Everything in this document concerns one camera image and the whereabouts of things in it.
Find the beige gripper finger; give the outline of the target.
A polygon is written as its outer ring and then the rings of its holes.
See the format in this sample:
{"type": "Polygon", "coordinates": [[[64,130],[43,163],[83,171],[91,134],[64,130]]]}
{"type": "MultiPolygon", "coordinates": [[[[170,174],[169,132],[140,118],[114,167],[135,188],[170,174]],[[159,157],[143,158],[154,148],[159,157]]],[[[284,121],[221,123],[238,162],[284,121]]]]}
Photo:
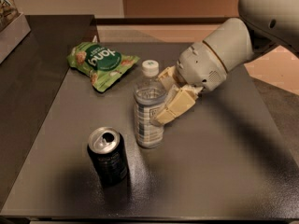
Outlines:
{"type": "Polygon", "coordinates": [[[164,126],[177,117],[184,114],[195,105],[202,87],[184,85],[178,87],[173,85],[168,91],[162,106],[150,119],[150,123],[155,126],[164,126]]]}
{"type": "Polygon", "coordinates": [[[169,91],[173,86],[178,86],[176,67],[166,67],[163,72],[158,75],[158,80],[162,83],[167,91],[169,91]]]}

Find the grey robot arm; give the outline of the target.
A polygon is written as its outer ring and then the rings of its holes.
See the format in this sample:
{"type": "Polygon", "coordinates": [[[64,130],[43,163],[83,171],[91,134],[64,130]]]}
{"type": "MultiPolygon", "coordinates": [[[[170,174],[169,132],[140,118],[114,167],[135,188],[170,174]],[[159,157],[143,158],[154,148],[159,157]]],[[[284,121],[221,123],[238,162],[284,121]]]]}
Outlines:
{"type": "Polygon", "coordinates": [[[238,13],[160,73],[167,96],[150,119],[152,124],[171,122],[189,110],[201,92],[219,87],[240,64],[277,46],[299,53],[299,0],[238,0],[238,13]]]}

